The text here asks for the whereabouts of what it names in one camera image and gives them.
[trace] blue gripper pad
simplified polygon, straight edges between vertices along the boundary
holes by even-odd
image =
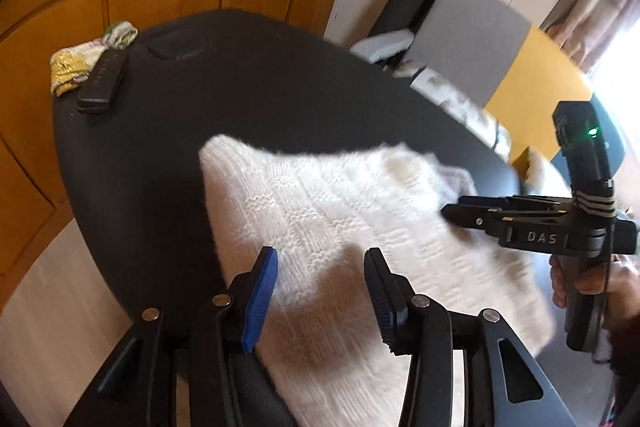
[[[255,281],[254,291],[247,302],[244,312],[242,350],[245,353],[250,353],[254,350],[254,346],[262,333],[264,320],[273,295],[273,288],[278,278],[278,252],[271,247],[262,247],[255,269],[259,269],[259,273]]]

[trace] remote control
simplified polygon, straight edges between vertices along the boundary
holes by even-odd
[[[100,114],[108,111],[118,91],[129,58],[128,50],[106,50],[98,59],[78,95],[78,111]]]

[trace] curtain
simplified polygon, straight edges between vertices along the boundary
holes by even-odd
[[[585,73],[591,73],[620,33],[640,18],[640,0],[576,0],[548,35]]]

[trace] round button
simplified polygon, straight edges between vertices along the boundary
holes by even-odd
[[[427,295],[420,295],[419,293],[418,295],[414,295],[413,297],[411,297],[411,302],[416,308],[426,308],[429,304],[431,304],[431,301],[429,300]]]
[[[142,312],[142,320],[152,322],[160,316],[160,310],[158,308],[147,308]]]
[[[213,297],[213,304],[223,308],[224,306],[229,306],[231,304],[231,295],[227,295],[226,293],[221,293]]]
[[[482,317],[488,322],[496,323],[500,320],[500,314],[496,310],[487,309],[482,312]]]
[[[207,48],[207,39],[181,28],[154,37],[147,45],[149,53],[161,60],[187,60],[197,57]]]

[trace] patterned pillow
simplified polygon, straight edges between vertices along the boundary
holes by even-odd
[[[533,147],[527,148],[526,182],[533,189],[533,193],[539,196],[551,196],[555,198],[571,198],[571,189],[551,162]]]
[[[401,64],[394,76],[412,78],[413,89],[459,121],[504,161],[509,160],[511,139],[508,131],[441,74],[409,61]]]

